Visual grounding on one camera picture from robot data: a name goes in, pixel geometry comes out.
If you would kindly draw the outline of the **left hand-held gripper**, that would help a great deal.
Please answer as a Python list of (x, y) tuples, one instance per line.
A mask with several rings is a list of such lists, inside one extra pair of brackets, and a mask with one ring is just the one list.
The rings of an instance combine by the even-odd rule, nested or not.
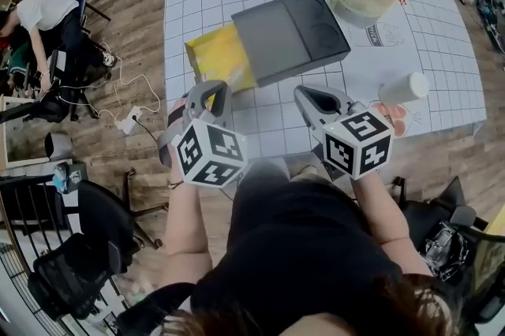
[(174, 188), (181, 183), (223, 188), (248, 165), (246, 138), (224, 129), (232, 127), (232, 91), (225, 81), (219, 82), (214, 116), (205, 103), (214, 88), (213, 80), (196, 84), (188, 94), (191, 122), (186, 127), (170, 127), (157, 139), (160, 162), (181, 174), (171, 184)]

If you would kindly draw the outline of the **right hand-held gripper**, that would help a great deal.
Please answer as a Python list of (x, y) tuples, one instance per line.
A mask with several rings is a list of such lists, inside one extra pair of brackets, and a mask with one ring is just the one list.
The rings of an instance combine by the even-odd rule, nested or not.
[(297, 86), (294, 101), (327, 168), (357, 180), (390, 161), (394, 130), (380, 113), (322, 85)]

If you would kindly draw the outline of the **person's left hand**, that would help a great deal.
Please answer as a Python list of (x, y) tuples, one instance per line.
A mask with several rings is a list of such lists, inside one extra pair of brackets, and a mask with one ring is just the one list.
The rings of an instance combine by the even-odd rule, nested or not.
[(185, 98), (178, 99), (168, 113), (167, 127), (181, 125), (183, 123), (183, 113), (185, 109)]

